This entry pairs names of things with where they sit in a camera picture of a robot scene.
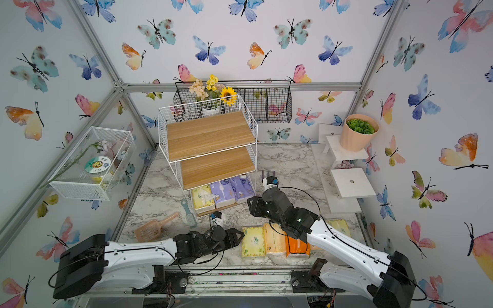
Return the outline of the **green-white tissue pack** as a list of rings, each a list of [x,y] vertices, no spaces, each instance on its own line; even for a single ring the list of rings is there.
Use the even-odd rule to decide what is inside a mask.
[[[266,255],[263,227],[243,227],[244,238],[241,243],[243,258],[264,257]]]

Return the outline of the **purple tissue pack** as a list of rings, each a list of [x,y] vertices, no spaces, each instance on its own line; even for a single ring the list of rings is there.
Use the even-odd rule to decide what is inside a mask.
[[[237,204],[245,203],[249,198],[255,195],[252,182],[247,174],[230,178],[230,182],[235,193]]]
[[[229,179],[212,183],[210,188],[212,194],[214,195],[214,203],[217,209],[221,209],[236,203],[236,194]]]

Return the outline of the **pale orange tissue pack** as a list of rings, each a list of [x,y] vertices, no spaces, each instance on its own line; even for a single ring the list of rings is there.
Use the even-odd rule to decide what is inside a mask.
[[[265,223],[264,230],[264,246],[267,254],[285,255],[286,233],[276,223]]]

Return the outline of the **yellow tissue pack bottom shelf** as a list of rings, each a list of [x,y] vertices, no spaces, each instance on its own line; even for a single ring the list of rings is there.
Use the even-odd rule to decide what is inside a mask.
[[[191,190],[193,207],[197,214],[203,214],[207,211],[216,209],[214,196],[210,185],[196,187]]]

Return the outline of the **bright orange tissue pack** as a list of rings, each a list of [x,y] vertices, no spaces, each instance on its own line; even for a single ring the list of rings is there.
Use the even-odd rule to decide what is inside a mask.
[[[311,253],[310,246],[292,237],[285,237],[286,257],[309,257]]]

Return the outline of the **yellow-green tissue pack top shelf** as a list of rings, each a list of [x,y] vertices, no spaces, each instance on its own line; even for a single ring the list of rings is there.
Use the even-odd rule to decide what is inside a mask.
[[[345,234],[348,237],[351,237],[350,228],[345,219],[329,219],[326,221],[332,228],[335,228],[337,231]]]

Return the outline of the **orange-yellow tissue pack top shelf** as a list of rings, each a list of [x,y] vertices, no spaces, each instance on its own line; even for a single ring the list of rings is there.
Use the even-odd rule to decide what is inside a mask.
[[[320,219],[319,222],[321,225],[325,226],[327,229],[330,229],[330,230],[333,229],[333,227],[328,222],[326,222],[326,220]]]

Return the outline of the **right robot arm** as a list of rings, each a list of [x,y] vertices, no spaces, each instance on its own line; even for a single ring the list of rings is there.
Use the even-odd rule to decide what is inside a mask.
[[[320,215],[295,207],[278,187],[247,201],[250,214],[280,225],[287,236],[329,252],[345,267],[317,266],[316,276],[328,288],[345,290],[372,300],[376,307],[410,307],[417,287],[409,259],[389,255],[353,240],[328,225]]]

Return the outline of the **pink plastic scoop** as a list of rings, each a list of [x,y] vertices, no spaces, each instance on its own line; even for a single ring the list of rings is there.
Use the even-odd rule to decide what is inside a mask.
[[[136,240],[139,243],[147,243],[156,240],[162,234],[162,229],[180,216],[179,212],[175,212],[163,220],[151,219],[139,228],[135,229],[134,233]]]

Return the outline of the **white stepped stand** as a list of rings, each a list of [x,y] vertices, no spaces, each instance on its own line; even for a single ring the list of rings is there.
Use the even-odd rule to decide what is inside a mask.
[[[359,202],[376,196],[365,171],[355,166],[367,157],[365,150],[344,149],[340,145],[342,127],[320,124],[318,132],[318,143],[311,148],[330,212],[360,213]]]

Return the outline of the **artificial flower bouquet in pot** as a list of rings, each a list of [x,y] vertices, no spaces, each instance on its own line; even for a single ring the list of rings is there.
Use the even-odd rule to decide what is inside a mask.
[[[232,87],[221,84],[214,75],[210,75],[205,83],[201,79],[195,80],[189,86],[189,92],[195,96],[204,118],[220,115],[224,105],[232,107],[238,101],[237,92]]]

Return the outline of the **pink pot with green plant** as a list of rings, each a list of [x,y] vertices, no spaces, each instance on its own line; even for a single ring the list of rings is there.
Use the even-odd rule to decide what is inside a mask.
[[[344,120],[340,144],[349,151],[363,150],[379,130],[380,126],[375,119],[361,114],[350,115]]]

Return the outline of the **round green-lidded jar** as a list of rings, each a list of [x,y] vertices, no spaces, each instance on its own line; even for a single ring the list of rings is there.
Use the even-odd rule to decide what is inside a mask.
[[[97,156],[88,160],[85,172],[95,184],[100,184],[112,167],[112,160],[107,156]]]

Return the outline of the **artificial pink rose stem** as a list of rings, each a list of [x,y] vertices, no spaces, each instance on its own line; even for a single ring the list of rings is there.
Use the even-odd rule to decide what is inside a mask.
[[[67,172],[73,165],[77,164],[79,160],[89,151],[92,149],[95,149],[97,154],[110,154],[111,151],[113,151],[113,148],[117,146],[117,143],[113,143],[107,140],[101,140],[97,141],[95,143],[92,143],[86,147],[86,149],[82,150],[74,159],[71,159],[66,165],[63,165],[61,170],[56,173],[52,178],[47,181],[45,184],[39,187],[39,190],[47,187],[50,185],[51,182],[57,180],[59,177],[61,177],[65,172]]]

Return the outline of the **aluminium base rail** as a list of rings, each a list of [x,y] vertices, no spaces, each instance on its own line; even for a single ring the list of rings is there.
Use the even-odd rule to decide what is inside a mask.
[[[377,282],[355,269],[329,264],[318,259],[312,269],[245,272],[217,272],[193,276],[191,273],[162,272],[156,287],[142,290],[130,287],[97,287],[86,297],[143,296],[145,298],[179,299],[221,296],[300,297],[306,302],[328,301],[341,296],[360,296],[374,307],[409,307],[414,288],[394,270],[377,272]]]

